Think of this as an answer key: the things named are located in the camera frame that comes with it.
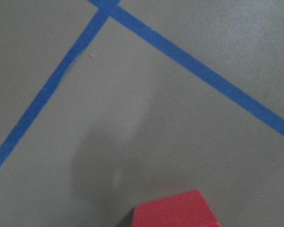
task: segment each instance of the blue line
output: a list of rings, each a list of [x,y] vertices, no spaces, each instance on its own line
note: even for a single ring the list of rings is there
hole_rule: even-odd
[[[118,5],[120,0],[105,0],[98,4],[98,11],[85,27],[81,35],[78,37],[74,45],[67,52],[62,62],[55,69],[46,84],[41,88],[33,102],[21,116],[17,125],[9,133],[5,141],[0,146],[0,167],[11,154],[15,146],[38,116],[44,105],[51,98],[57,89],[62,77],[67,72],[68,68],[73,64],[80,53],[90,44],[97,35],[98,31],[105,24],[111,12]]]
[[[99,0],[89,0],[99,6]],[[112,18],[284,136],[284,119],[117,6]]]

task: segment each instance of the red box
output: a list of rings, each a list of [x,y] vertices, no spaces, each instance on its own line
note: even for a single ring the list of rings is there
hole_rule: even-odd
[[[220,227],[198,190],[147,202],[134,210],[133,227]]]

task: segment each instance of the red cube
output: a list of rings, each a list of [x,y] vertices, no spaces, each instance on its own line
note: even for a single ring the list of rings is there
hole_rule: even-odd
[[[198,190],[147,202],[134,210],[133,227],[220,227]]]

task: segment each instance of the gray floor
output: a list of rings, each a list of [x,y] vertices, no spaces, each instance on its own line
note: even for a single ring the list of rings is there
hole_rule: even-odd
[[[284,0],[120,6],[284,118]],[[96,11],[0,1],[0,144]],[[110,18],[1,168],[0,227],[115,227],[191,189],[224,227],[284,227],[284,137]]]

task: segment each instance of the blue tape strip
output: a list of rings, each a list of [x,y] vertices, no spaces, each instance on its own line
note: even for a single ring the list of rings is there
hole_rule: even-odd
[[[99,0],[89,0],[99,6]],[[117,6],[112,18],[284,136],[284,119]]]
[[[85,27],[82,34],[67,52],[62,62],[55,69],[46,84],[34,98],[33,102],[21,116],[17,125],[12,129],[3,144],[0,146],[0,167],[38,116],[44,105],[51,98],[68,68],[94,39],[119,2],[120,0],[105,0],[98,3],[99,9],[97,13]]]

